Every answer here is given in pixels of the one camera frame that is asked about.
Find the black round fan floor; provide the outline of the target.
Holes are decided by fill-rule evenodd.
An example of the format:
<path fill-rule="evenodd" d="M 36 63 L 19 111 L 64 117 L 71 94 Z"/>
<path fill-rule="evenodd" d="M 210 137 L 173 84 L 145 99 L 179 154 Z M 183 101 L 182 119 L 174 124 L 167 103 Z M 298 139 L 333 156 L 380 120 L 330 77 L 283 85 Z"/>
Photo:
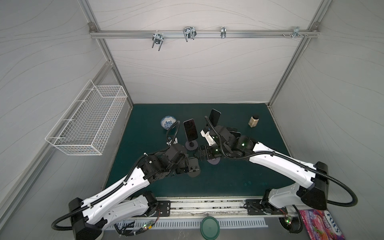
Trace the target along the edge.
<path fill-rule="evenodd" d="M 284 217 L 279 218 L 281 226 L 291 234 L 299 234 L 302 232 L 304 223 L 301 217 Z"/>

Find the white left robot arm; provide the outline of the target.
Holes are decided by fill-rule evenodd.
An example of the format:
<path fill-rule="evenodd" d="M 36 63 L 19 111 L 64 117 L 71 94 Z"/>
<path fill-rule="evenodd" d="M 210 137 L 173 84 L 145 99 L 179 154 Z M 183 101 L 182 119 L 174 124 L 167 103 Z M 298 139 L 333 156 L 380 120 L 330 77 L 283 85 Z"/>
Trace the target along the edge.
<path fill-rule="evenodd" d="M 123 219 L 152 215 L 158 202 L 151 192 L 130 201 L 127 198 L 171 174 L 187 173 L 188 158 L 186 148 L 180 144 L 143 154 L 129 173 L 110 187 L 85 200 L 70 201 L 68 229 L 76 240 L 99 240 L 105 229 Z"/>

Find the metal clamp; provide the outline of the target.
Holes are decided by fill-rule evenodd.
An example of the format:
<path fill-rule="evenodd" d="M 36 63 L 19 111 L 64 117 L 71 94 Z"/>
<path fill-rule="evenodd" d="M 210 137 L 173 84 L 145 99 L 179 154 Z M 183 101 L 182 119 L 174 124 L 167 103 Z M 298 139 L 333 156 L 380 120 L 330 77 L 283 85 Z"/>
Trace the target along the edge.
<path fill-rule="evenodd" d="M 189 39 L 194 40 L 197 35 L 196 28 L 193 26 L 184 28 L 183 35 L 185 37 L 186 42 L 188 42 Z"/>
<path fill-rule="evenodd" d="M 160 51 L 164 42 L 164 36 L 160 33 L 155 33 L 153 34 L 152 41 L 152 49 L 155 47 L 155 45 L 158 45 L 158 51 Z"/>

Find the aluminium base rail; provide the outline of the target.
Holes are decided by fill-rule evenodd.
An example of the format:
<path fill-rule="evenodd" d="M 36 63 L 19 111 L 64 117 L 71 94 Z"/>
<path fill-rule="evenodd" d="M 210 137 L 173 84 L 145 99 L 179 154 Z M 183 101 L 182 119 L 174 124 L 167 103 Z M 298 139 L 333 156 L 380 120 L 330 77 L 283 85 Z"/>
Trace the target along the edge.
<path fill-rule="evenodd" d="M 157 198 L 139 196 L 125 200 L 106 210 L 102 230 L 138 230 L 151 226 L 154 230 L 198 229 L 203 219 L 216 219 L 220 229 L 266 228 L 270 219 L 292 224 L 298 219 L 293 207 L 262 211 L 256 197 L 225 198 Z"/>

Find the metal clamp left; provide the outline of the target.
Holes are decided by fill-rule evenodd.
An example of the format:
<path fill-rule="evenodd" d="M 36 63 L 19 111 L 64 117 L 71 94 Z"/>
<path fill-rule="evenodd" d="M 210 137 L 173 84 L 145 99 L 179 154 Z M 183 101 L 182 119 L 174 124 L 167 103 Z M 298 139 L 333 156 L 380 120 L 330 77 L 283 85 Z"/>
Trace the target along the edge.
<path fill-rule="evenodd" d="M 158 51 L 160 51 L 164 42 L 164 36 L 160 33 L 155 33 L 153 34 L 152 41 L 152 49 L 155 47 L 155 45 L 158 45 Z"/>

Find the phone on horizontal stand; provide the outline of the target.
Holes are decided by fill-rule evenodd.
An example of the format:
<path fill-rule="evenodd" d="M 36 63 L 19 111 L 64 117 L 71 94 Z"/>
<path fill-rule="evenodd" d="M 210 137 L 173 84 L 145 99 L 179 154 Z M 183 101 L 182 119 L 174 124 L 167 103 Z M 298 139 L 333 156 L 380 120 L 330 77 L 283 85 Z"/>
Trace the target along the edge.
<path fill-rule="evenodd" d="M 241 137 L 241 133 L 240 133 L 240 132 L 230 131 L 230 133 L 231 133 L 235 138 L 239 138 L 239 137 Z"/>

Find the aluminium overhead rail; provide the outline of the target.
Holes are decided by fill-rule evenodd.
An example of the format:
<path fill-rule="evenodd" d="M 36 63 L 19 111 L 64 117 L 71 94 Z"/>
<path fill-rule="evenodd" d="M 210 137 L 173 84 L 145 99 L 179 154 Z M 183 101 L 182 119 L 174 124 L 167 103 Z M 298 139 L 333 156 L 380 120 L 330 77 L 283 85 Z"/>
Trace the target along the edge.
<path fill-rule="evenodd" d="M 290 34 L 293 30 L 196 30 L 195 39 L 263 39 L 284 38 L 282 34 Z M 164 39 L 183 39 L 182 30 L 165 31 L 96 31 L 90 33 L 93 39 L 151 39 L 153 34 L 160 33 Z M 302 34 L 308 34 L 308 38 L 317 38 L 321 33 L 317 31 L 301 30 Z"/>

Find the metal clamp middle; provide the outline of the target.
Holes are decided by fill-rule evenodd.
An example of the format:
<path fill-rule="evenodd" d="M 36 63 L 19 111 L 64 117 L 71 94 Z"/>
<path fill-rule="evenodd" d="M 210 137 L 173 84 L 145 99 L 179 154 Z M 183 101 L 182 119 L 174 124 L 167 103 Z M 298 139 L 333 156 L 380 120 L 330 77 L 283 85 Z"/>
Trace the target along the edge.
<path fill-rule="evenodd" d="M 183 35 L 185 37 L 186 42 L 188 42 L 189 39 L 194 40 L 197 35 L 196 28 L 193 26 L 184 28 Z"/>

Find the metal bracket right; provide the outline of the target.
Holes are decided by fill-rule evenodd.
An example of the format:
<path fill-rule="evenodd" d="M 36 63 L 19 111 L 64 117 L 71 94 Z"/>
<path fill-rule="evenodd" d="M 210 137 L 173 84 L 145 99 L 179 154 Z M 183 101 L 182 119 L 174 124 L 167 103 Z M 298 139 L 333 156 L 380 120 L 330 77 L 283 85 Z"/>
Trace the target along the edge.
<path fill-rule="evenodd" d="M 301 33 L 301 29 L 300 27 L 295 27 L 292 31 L 292 33 L 286 35 L 286 34 L 282 34 L 282 36 L 284 38 L 290 38 L 290 39 L 295 39 L 295 38 L 308 38 L 309 35 L 308 34 L 302 34 Z"/>

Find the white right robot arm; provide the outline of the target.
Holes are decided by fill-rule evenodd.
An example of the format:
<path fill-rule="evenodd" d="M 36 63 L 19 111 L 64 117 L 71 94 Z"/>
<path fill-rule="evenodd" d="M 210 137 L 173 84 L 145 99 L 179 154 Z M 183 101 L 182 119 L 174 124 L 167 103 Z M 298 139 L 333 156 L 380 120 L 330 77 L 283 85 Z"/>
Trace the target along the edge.
<path fill-rule="evenodd" d="M 260 155 L 248 157 L 247 161 L 267 167 L 281 175 L 288 177 L 295 183 L 280 189 L 266 190 L 258 208 L 267 214 L 290 205 L 306 205 L 316 210 L 326 210 L 328 202 L 329 181 L 311 170 L 318 170 L 326 174 L 328 167 L 323 163 L 315 165 L 298 161 L 303 167 L 292 163 L 284 154 L 275 152 L 264 144 L 247 136 L 224 143 L 224 152 L 229 157 L 247 157 L 261 152 Z"/>

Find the purple candy bag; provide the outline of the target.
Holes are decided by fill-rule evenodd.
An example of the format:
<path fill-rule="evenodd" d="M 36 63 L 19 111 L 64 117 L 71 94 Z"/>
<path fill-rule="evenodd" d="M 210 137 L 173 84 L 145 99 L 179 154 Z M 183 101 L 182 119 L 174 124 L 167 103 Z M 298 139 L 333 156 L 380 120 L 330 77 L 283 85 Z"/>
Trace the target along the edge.
<path fill-rule="evenodd" d="M 300 210 L 300 214 L 311 240 L 345 240 L 329 211 Z"/>

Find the green round lid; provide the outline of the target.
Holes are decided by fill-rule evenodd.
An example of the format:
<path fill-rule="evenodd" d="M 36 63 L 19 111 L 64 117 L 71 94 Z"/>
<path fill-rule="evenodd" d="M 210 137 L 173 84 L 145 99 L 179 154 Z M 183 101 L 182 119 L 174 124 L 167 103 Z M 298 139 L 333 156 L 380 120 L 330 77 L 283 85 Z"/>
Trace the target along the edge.
<path fill-rule="evenodd" d="M 219 222 L 214 217 L 205 217 L 201 221 L 200 232 L 205 240 L 216 240 L 220 234 Z"/>

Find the grey phone stand middle back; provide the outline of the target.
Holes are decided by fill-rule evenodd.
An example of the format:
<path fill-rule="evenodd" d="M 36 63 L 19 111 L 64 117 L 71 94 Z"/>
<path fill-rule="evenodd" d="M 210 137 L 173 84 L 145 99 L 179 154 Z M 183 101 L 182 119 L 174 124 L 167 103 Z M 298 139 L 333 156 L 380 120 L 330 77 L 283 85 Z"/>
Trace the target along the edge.
<path fill-rule="evenodd" d="M 193 140 L 193 141 L 187 141 L 185 143 L 185 148 L 188 150 L 188 151 L 194 151 L 196 150 L 197 148 L 199 147 L 198 145 L 198 142 L 196 140 Z"/>

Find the blue white ceramic bowl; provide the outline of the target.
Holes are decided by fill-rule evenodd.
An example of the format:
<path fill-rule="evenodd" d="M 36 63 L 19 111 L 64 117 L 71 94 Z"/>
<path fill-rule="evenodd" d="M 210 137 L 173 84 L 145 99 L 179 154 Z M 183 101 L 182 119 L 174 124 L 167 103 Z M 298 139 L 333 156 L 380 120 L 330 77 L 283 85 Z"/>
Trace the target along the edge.
<path fill-rule="evenodd" d="M 163 129 L 168 130 L 176 121 L 176 118 L 173 116 L 165 116 L 161 120 L 161 126 Z"/>

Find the grey phone stand right front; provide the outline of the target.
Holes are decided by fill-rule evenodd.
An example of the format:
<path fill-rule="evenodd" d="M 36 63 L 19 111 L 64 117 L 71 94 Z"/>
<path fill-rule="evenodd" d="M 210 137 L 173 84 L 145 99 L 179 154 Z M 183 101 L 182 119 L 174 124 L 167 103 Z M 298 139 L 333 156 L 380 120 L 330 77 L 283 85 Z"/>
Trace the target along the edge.
<path fill-rule="evenodd" d="M 221 158 L 208 159 L 207 162 L 211 165 L 217 165 L 220 162 Z"/>

